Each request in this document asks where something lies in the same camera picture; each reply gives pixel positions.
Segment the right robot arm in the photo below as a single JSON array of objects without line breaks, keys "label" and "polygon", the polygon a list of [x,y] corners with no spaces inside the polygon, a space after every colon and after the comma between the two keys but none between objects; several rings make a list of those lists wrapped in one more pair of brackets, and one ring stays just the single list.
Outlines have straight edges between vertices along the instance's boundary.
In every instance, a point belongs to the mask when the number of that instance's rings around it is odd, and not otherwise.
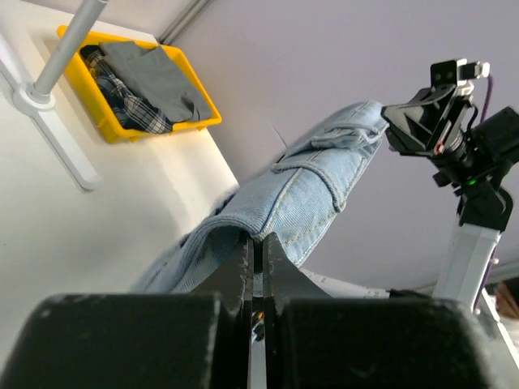
[{"label": "right robot arm", "polygon": [[395,154],[428,160],[438,187],[450,186],[458,199],[457,225],[433,296],[475,310],[491,259],[513,212],[502,181],[518,162],[518,114],[506,107],[478,125],[474,84],[436,83],[410,101],[380,109],[385,135]]}]

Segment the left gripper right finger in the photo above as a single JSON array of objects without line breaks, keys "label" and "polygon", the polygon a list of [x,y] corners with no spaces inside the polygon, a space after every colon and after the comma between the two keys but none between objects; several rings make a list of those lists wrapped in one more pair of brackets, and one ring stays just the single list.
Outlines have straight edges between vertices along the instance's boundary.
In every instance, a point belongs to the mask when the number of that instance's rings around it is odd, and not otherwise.
[{"label": "left gripper right finger", "polygon": [[461,304],[391,293],[331,297],[261,245],[270,388],[515,388],[483,325]]}]

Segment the blue grey garment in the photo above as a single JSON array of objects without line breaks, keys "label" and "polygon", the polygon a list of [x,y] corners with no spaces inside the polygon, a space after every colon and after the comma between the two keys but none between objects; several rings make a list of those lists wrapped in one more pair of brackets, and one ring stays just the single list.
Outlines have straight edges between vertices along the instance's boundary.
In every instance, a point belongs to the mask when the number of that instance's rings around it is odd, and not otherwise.
[{"label": "blue grey garment", "polygon": [[301,267],[379,149],[388,127],[381,109],[377,101],[358,102],[314,126],[162,254],[132,291],[191,291],[231,256],[241,233],[257,242],[275,233]]}]

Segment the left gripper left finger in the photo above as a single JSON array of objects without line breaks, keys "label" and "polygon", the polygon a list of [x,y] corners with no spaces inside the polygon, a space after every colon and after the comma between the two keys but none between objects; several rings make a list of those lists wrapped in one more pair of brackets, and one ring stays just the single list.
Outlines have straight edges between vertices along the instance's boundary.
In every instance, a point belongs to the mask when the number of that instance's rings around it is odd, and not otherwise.
[{"label": "left gripper left finger", "polygon": [[62,294],[28,316],[4,388],[246,388],[253,241],[180,294]]}]

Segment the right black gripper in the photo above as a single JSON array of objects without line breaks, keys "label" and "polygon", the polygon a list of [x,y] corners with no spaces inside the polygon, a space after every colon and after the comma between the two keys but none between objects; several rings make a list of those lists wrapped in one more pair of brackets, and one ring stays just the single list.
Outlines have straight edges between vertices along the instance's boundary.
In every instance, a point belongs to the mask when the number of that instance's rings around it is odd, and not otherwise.
[{"label": "right black gripper", "polygon": [[[391,149],[402,156],[423,156],[438,170],[470,170],[474,149],[462,128],[467,112],[478,113],[473,83],[422,88],[408,102],[386,105],[383,118]],[[419,140],[430,140],[431,148]]]}]

